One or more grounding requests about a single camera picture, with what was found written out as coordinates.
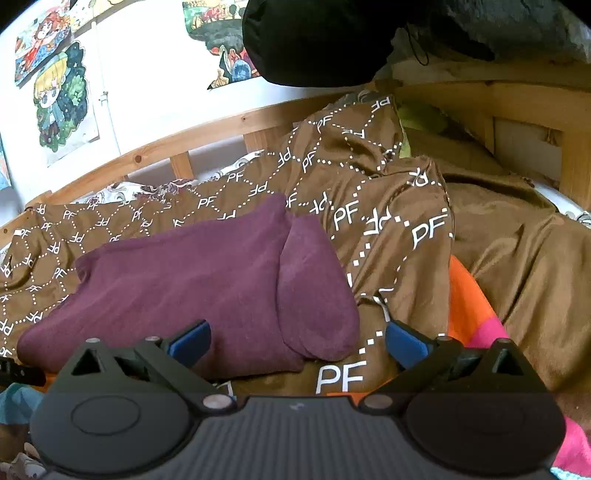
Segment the poster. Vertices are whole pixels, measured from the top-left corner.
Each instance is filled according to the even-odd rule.
[[[14,83],[19,85],[70,34],[70,0],[40,15],[17,37]]]
[[[0,190],[9,187],[10,178],[8,177],[8,167],[6,165],[6,155],[4,154],[4,146],[2,145],[2,137],[0,137]]]
[[[54,55],[35,79],[39,143],[48,166],[99,135],[83,57],[84,49],[76,41]]]
[[[189,36],[204,41],[210,53],[220,59],[208,90],[259,76],[242,42],[242,16],[247,3],[247,0],[183,2]]]
[[[93,18],[105,13],[123,0],[78,0],[70,10],[72,32],[76,33]]]

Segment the yellow hair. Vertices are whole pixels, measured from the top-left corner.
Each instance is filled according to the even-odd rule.
[[[52,82],[56,80],[58,84],[62,84],[62,78],[67,70],[68,57],[64,55],[50,65],[47,70],[42,72],[35,81],[35,98],[41,98],[40,92],[46,92],[52,88]]]

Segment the wooden bed frame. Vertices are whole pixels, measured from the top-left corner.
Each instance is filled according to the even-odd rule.
[[[441,108],[468,127],[491,152],[495,151],[494,119],[525,122],[562,132],[560,191],[584,209],[591,208],[591,90],[518,82],[443,82],[404,86],[381,80],[370,86],[393,93],[397,100],[421,100]],[[129,173],[166,158],[177,179],[194,177],[189,150],[243,135],[251,152],[266,148],[312,113],[342,93],[318,96],[230,116],[197,125],[128,152],[85,174],[56,192],[45,192],[27,203],[68,204]],[[31,215],[25,210],[0,229],[0,245]]]

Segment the blue gripper pad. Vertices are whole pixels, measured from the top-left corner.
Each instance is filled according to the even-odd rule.
[[[390,323],[386,327],[386,349],[404,369],[414,367],[430,353],[429,345],[396,323]]]
[[[180,364],[191,368],[209,350],[211,341],[211,327],[208,322],[201,322],[171,342],[167,353]]]

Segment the ribbed gray panel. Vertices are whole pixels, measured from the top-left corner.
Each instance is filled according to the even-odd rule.
[[[174,459],[135,480],[467,480],[422,457],[385,417],[340,398],[251,398],[211,417]],[[44,480],[69,480],[51,472]],[[555,480],[549,472],[519,480]]]

